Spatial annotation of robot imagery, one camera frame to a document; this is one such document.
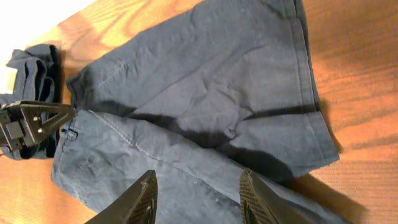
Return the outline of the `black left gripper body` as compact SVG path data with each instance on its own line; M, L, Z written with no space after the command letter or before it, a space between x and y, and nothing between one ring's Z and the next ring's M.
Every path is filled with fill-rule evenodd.
M23 109L31 104L4 104L1 106L1 146L10 150L22 150L31 147L29 129L26 125Z

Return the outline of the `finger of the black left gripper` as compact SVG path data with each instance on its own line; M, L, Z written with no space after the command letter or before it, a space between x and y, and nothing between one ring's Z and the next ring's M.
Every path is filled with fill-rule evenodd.
M18 101L12 109L12 140L17 146L39 144L76 116L70 105L43 101Z

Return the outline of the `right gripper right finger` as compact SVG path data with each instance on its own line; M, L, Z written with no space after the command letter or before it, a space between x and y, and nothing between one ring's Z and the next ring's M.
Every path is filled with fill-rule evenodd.
M239 196L244 224L311 224L250 169L241 173Z

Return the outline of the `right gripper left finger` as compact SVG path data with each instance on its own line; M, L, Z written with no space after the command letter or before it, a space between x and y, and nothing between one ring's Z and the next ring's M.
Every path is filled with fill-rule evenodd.
M154 170L146 171L111 205L86 224L154 224L158 183Z

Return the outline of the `blue denim shorts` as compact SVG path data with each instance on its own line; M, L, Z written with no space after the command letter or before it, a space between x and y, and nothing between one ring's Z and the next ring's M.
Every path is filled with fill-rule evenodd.
M67 88L77 115L51 178L96 212L154 170L157 223L241 223L248 168L286 222L343 222L281 186L339 159L301 1L203 1L91 62Z

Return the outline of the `folded dark navy garment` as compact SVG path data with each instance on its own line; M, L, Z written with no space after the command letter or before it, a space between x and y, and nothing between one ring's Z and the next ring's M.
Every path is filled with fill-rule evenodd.
M60 54L55 45L39 44L25 50L14 50L8 67L17 69L12 94L2 94L1 104L20 100L59 103L62 93ZM54 132L37 146L21 151L1 147L6 157L14 160L50 159L54 157L59 134Z

